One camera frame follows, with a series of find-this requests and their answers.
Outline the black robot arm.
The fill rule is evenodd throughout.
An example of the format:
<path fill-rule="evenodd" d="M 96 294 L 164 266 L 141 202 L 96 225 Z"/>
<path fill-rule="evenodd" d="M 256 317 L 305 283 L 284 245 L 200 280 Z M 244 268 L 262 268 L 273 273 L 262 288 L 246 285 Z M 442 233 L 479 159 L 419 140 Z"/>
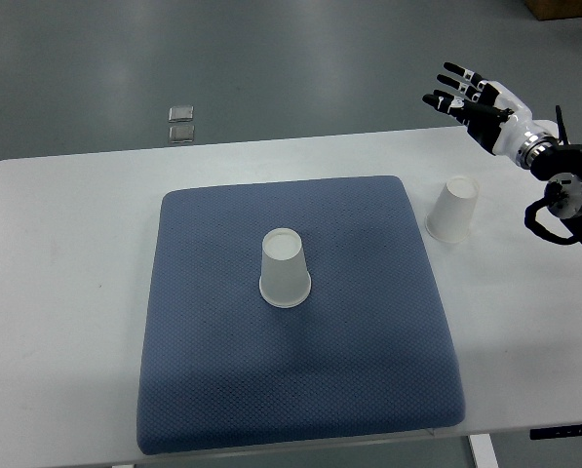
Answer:
<path fill-rule="evenodd" d="M 559 106 L 556 117 L 559 136 L 533 151 L 530 171 L 546 186 L 543 197 L 525 209 L 524 225 L 552 244 L 582 245 L 582 144 L 568 141 Z M 570 235 L 562 237 L 538 222 L 536 217 L 542 209 L 559 219 Z"/>

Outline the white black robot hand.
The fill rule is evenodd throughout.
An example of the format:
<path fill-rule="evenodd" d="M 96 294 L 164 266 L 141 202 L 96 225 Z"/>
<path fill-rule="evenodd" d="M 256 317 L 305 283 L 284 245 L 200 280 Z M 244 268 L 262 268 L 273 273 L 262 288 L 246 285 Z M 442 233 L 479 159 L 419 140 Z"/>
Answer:
<path fill-rule="evenodd" d="M 487 153 L 505 156 L 528 170 L 535 152 L 558 143 L 534 122 L 529 107 L 501 83 L 452 62 L 446 62 L 444 69 L 437 80 L 447 89 L 426 94 L 422 101 L 463 125 Z"/>

